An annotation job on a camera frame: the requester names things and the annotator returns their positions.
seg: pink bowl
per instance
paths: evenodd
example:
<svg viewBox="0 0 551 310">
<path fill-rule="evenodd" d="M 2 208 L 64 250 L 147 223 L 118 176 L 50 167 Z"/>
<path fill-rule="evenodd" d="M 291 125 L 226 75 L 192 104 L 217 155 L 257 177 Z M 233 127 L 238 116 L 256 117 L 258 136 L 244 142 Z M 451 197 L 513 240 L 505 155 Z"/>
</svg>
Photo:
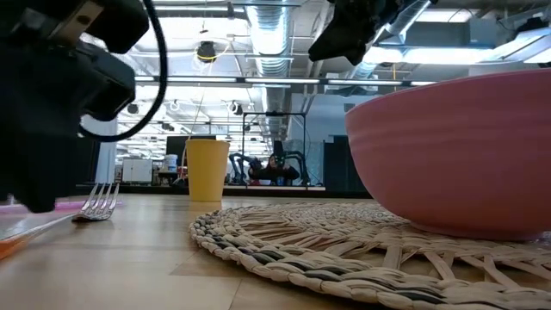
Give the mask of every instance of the pink bowl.
<svg viewBox="0 0 551 310">
<path fill-rule="evenodd" d="M 346 115 L 369 193 L 434 233 L 536 239 L 551 230 L 551 70 L 469 77 Z"/>
</svg>

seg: round placemat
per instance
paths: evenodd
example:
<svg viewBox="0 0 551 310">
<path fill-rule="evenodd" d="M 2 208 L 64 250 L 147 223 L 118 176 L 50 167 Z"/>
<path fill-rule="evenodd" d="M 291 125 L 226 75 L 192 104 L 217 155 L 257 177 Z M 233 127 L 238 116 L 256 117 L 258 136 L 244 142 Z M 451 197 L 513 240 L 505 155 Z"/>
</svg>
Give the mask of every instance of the round placemat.
<svg viewBox="0 0 551 310">
<path fill-rule="evenodd" d="M 551 309 L 549 238 L 427 233 L 375 202 L 227 209 L 189 230 L 217 257 L 322 294 L 404 310 Z"/>
</svg>

